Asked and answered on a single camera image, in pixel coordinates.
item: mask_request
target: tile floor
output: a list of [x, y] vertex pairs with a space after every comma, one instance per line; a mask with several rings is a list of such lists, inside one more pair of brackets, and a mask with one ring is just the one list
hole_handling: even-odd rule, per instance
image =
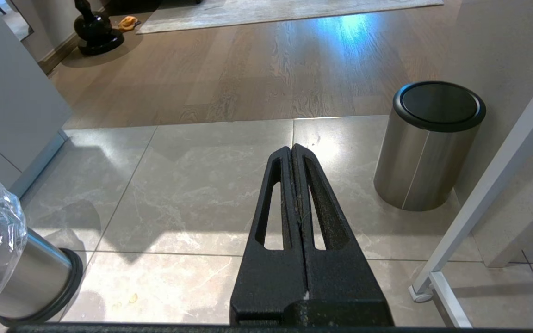
[[[87, 263], [62, 321], [227, 324], [268, 156], [301, 143], [318, 156], [396, 324], [444, 326], [434, 302], [413, 303], [406, 288], [459, 205], [450, 198], [413, 213], [377, 197], [386, 123], [366, 116], [68, 131], [22, 200], [29, 226]], [[269, 224], [268, 248], [281, 246], [277, 231]], [[444, 273], [474, 326], [533, 328], [533, 249], [506, 268], [486, 268], [470, 237], [452, 259]]]

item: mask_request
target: yellow cloth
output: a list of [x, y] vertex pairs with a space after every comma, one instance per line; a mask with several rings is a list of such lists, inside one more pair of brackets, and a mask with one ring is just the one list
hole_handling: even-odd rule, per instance
[[118, 24], [118, 29], [121, 32], [131, 31], [135, 29], [138, 19], [135, 16], [127, 16]]

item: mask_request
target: black rubber base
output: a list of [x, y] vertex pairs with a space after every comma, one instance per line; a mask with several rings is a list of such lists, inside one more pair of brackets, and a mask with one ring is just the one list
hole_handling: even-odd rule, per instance
[[42, 310], [32, 314], [32, 316], [27, 316], [24, 318], [6, 318], [0, 316], [0, 323], [6, 327], [12, 327], [19, 324], [38, 324], [46, 322], [53, 318], [59, 311], [61, 311], [72, 297], [76, 291], [80, 288], [80, 283], [83, 278], [83, 263], [79, 255], [70, 249], [60, 248], [63, 253], [67, 256], [71, 262], [71, 272], [65, 287], [57, 297], [45, 306]]
[[123, 42], [123, 33], [120, 32], [120, 30], [113, 29], [107, 37], [102, 38], [101, 40], [86, 42], [81, 39], [78, 42], [78, 48], [83, 55], [94, 56], [114, 50], [123, 44]]

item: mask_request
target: white metal frame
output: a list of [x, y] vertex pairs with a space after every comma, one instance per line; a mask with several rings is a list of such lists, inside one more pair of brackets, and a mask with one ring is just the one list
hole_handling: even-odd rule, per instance
[[533, 97], [453, 220], [446, 235], [409, 287], [410, 295], [415, 302], [425, 302], [431, 299], [432, 292], [429, 287], [433, 284], [435, 293], [456, 327], [471, 327], [471, 324], [441, 270], [532, 153]]

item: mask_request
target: white wall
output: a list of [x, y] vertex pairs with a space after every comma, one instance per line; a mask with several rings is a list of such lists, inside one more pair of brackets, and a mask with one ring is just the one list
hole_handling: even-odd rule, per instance
[[463, 203], [533, 96], [533, 0], [464, 0], [453, 31], [441, 78], [487, 105], [454, 187]]
[[[109, 0], [89, 0], [100, 10]], [[22, 41], [36, 61], [41, 61], [74, 33], [80, 12], [73, 0], [13, 0], [34, 32]]]
[[0, 179], [8, 185], [27, 171], [70, 116], [66, 101], [0, 17]]
[[[482, 97], [487, 116], [455, 191], [463, 203], [533, 97], [533, 0], [464, 0], [442, 79]], [[474, 228], [484, 263], [502, 267], [533, 236], [533, 157]]]

